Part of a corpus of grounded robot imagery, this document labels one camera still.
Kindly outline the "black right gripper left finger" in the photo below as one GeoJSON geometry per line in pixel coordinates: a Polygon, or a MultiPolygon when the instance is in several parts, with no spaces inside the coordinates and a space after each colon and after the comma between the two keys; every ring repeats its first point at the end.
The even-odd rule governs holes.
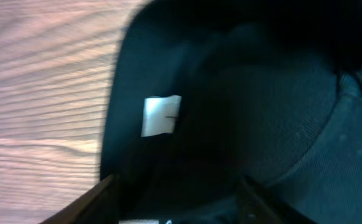
{"type": "Polygon", "coordinates": [[[109,175],[41,224],[118,224],[121,216],[119,191],[119,175],[109,175]]]}

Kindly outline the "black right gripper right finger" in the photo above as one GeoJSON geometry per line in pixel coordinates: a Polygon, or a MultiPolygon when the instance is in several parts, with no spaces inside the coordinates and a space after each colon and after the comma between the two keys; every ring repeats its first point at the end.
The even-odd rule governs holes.
{"type": "Polygon", "coordinates": [[[237,184],[236,203],[242,224],[315,224],[246,175],[237,184]]]}

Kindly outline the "black polo shirt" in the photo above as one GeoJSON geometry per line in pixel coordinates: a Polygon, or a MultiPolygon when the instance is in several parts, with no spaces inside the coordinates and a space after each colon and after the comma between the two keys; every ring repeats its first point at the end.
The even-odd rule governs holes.
{"type": "Polygon", "coordinates": [[[124,220],[257,220],[249,183],[362,223],[362,1],[150,2],[116,63],[110,174],[124,220]]]}

